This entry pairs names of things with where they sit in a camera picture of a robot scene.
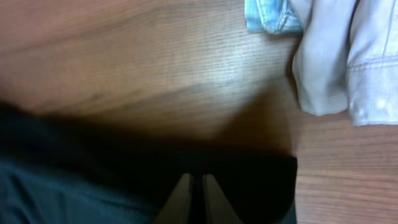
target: white cloth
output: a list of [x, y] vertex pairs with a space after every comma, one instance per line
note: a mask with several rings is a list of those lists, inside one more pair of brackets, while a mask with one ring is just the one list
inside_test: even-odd
[[290, 0], [304, 28], [293, 62], [300, 105], [349, 108], [354, 125], [398, 124], [396, 0]]

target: dark pants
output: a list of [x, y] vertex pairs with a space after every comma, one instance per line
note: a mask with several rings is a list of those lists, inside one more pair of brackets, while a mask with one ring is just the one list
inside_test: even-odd
[[[151, 223], [184, 173], [213, 174], [246, 224], [294, 204], [297, 160], [128, 136], [0, 109], [0, 223]], [[205, 223], [193, 192], [192, 223]]]

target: clothing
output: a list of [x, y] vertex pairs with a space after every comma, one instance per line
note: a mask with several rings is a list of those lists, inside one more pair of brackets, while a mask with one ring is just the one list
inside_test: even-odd
[[398, 124], [396, 0], [290, 0], [304, 35], [293, 61], [301, 108]]
[[302, 31], [288, 0], [246, 0], [244, 14], [251, 32], [283, 34]]
[[[292, 156], [155, 141], [0, 105], [0, 223], [152, 223], [184, 173], [213, 174], [245, 224], [296, 223]], [[200, 186], [190, 223], [206, 223]]]

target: brown wooden surface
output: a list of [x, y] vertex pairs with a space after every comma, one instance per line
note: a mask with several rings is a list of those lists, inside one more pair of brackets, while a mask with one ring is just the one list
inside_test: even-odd
[[237, 0], [0, 2], [0, 100], [298, 156], [300, 223], [398, 223], [398, 127], [301, 112], [297, 37], [248, 34]]

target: denim shirt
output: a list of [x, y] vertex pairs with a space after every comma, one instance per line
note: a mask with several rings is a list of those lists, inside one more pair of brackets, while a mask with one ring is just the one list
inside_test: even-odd
[[245, 0], [244, 14], [250, 32], [283, 34], [302, 31], [288, 0]]

